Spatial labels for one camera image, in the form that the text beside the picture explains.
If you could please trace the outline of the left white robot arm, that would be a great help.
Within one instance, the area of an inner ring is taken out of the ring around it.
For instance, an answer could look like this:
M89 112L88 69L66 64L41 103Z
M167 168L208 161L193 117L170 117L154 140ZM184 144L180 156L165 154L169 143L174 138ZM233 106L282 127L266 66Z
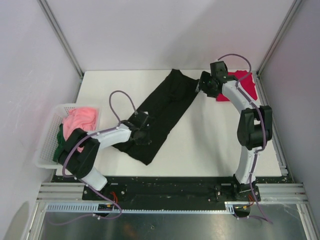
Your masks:
M111 188L107 185L107 178L94 167L98 152L122 143L149 145L152 121L147 112L138 111L109 129L87 132L77 128L63 144L57 162L73 178L92 187L98 199L105 200L110 196Z

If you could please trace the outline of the black t-shirt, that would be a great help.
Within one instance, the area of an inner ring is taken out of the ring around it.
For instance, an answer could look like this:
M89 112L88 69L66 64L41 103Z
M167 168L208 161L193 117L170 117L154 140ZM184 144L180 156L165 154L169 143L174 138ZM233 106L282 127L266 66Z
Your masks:
M150 115L149 144L133 140L114 144L120 152L149 165L167 140L169 133L197 96L198 81L173 69L159 86L143 101L138 111Z

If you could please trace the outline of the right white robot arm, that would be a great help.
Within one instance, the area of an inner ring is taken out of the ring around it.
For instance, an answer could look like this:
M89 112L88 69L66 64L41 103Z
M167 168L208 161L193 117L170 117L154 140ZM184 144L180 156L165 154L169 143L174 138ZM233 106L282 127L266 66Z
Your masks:
M201 73L197 91L202 91L210 98L224 95L239 113L237 139L241 145L239 165L230 187L217 187L217 192L232 196L237 201L254 194L255 168L259 153L264 151L267 142L273 135L272 108L268 105L259 106L249 93L242 87L241 81L229 75L224 61L210 64L210 72Z

